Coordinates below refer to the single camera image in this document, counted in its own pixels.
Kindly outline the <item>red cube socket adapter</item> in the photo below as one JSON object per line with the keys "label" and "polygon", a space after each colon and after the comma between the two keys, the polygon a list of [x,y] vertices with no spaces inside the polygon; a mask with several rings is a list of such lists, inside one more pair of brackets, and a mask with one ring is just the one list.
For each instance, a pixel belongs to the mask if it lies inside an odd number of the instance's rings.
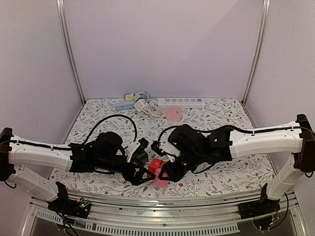
{"label": "red cube socket adapter", "polygon": [[151,163],[149,164],[149,171],[154,174],[155,171],[157,169],[161,169],[165,163],[167,163],[167,162],[160,160],[160,159],[157,159],[157,158],[154,158],[151,161]]}

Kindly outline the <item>pink plug adapter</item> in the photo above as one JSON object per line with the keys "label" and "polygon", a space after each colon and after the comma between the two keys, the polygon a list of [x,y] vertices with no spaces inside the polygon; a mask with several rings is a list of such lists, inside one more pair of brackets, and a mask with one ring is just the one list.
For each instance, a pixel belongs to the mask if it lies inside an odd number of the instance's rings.
{"label": "pink plug adapter", "polygon": [[158,178],[158,175],[159,175],[159,172],[158,172],[158,170],[156,170],[156,172],[155,172],[156,177],[154,179],[154,184],[157,185],[158,187],[162,188],[162,189],[166,188],[168,186],[168,181],[160,180]]}

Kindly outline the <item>dark green cube socket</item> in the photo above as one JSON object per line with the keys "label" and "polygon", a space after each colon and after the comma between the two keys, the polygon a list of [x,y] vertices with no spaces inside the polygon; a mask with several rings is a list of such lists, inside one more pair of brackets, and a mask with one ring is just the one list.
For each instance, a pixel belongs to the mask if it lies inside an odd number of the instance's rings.
{"label": "dark green cube socket", "polygon": [[145,164],[149,160],[149,156],[145,150],[135,151],[133,153],[133,158],[140,161],[142,164]]}

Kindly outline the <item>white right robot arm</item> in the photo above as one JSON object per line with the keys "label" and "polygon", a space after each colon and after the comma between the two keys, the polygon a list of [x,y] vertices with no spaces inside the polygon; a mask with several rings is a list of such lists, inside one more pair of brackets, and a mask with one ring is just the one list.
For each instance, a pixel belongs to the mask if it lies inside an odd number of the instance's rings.
{"label": "white right robot arm", "polygon": [[170,129],[170,150],[161,145],[160,139],[151,144],[155,153],[169,159],[158,176],[161,180],[178,182],[203,163],[213,166],[254,154],[289,153],[279,173],[262,187],[260,200],[254,204],[258,214],[270,210],[302,175],[315,171],[315,133],[304,114],[287,124],[266,128],[244,130],[225,125],[201,131],[184,124]]}

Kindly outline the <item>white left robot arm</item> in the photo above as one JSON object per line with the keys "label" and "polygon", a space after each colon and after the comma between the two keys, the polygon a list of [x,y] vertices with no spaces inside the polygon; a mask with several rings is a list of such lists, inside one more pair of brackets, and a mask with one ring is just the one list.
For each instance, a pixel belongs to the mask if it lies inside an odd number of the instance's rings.
{"label": "white left robot arm", "polygon": [[119,173],[134,186],[151,181],[155,174],[144,167],[141,157],[147,155],[148,141],[134,139],[123,147],[122,138],[114,132],[99,133],[96,140],[89,137],[108,116],[99,121],[81,144],[55,145],[23,139],[12,128],[0,133],[0,179],[20,185],[27,191],[53,203],[62,213],[70,213],[73,202],[67,188],[51,183],[25,167],[26,164],[58,168],[72,173]]}

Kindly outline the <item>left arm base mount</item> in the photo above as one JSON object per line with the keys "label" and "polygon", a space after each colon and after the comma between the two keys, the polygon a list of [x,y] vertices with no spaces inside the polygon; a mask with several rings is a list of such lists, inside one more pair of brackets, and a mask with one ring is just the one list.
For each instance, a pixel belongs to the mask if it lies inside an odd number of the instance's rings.
{"label": "left arm base mount", "polygon": [[72,200],[69,198],[64,184],[57,181],[56,185],[58,188],[57,198],[48,202],[48,209],[63,215],[87,219],[92,206],[91,201],[85,198]]}

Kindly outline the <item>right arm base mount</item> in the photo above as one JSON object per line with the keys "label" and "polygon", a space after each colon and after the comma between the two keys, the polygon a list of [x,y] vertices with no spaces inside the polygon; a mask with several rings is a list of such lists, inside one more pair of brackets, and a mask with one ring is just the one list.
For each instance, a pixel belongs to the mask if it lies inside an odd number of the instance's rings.
{"label": "right arm base mount", "polygon": [[260,192],[260,198],[255,201],[244,202],[237,205],[241,219],[257,217],[280,210],[280,199],[271,200],[267,196],[267,186],[264,184]]}

